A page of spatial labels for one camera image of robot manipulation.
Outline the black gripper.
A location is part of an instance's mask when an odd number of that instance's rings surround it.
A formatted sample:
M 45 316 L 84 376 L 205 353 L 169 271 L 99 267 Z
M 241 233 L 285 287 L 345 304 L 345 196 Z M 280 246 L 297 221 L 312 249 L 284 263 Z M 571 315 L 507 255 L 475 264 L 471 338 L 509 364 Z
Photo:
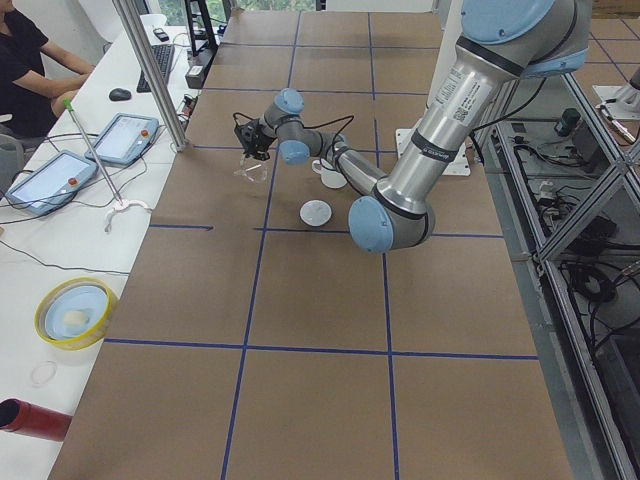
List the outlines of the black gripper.
M 255 160 L 269 160 L 269 148 L 274 138 L 267 135 L 259 119 L 253 119 L 247 124 L 247 155 Z

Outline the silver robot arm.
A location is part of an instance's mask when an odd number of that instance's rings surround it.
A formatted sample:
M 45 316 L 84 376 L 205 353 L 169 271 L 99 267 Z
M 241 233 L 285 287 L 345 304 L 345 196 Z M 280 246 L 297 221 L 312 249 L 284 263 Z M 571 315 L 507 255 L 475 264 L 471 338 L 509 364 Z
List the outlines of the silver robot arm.
M 278 146 L 289 165 L 326 160 L 360 193 L 348 215 L 363 250 L 386 253 L 424 242 L 435 225 L 427 201 L 446 167 L 477 129 L 502 86 L 521 78 L 573 72 L 585 62 L 590 1 L 465 1 L 455 19 L 456 60 L 390 173 L 352 148 L 339 133 L 306 127 L 298 91 L 281 90 L 264 114 L 235 128 L 244 154 L 259 161 Z

